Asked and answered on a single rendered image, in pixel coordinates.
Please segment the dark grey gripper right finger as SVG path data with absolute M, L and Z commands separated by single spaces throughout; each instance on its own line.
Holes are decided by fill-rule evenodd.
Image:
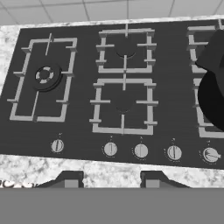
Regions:
M 188 188 L 188 185 L 168 179 L 162 171 L 141 171 L 140 178 L 141 188 Z

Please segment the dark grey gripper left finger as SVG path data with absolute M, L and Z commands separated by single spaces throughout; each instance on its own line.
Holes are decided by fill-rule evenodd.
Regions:
M 56 179 L 38 185 L 38 188 L 83 188 L 83 171 L 62 171 Z

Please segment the black pot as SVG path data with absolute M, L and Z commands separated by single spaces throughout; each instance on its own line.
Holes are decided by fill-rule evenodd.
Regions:
M 224 31 L 210 38 L 195 62 L 206 70 L 198 91 L 199 106 L 210 123 L 224 131 Z

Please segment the round silver hob knob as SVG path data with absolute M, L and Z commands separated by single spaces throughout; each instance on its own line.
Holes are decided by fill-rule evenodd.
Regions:
M 203 157 L 207 162 L 215 163 L 221 158 L 221 155 L 214 148 L 205 148 L 203 150 Z
M 64 143 L 61 139 L 56 139 L 51 144 L 51 150 L 54 153 L 61 153 L 64 150 Z
M 172 145 L 168 148 L 167 155 L 170 159 L 177 161 L 182 157 L 182 150 L 178 146 Z
M 106 143 L 103 150 L 105 154 L 110 157 L 113 157 L 117 153 L 116 144 L 113 142 Z
M 146 145 L 140 143 L 135 147 L 134 152 L 138 158 L 146 158 L 149 150 Z

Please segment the black gas hob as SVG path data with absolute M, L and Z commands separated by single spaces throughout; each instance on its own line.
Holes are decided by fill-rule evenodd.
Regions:
M 0 154 L 224 170 L 224 132 L 201 112 L 195 64 L 218 30 L 224 19 L 22 29 L 0 95 Z M 207 162 L 205 148 L 221 158 Z

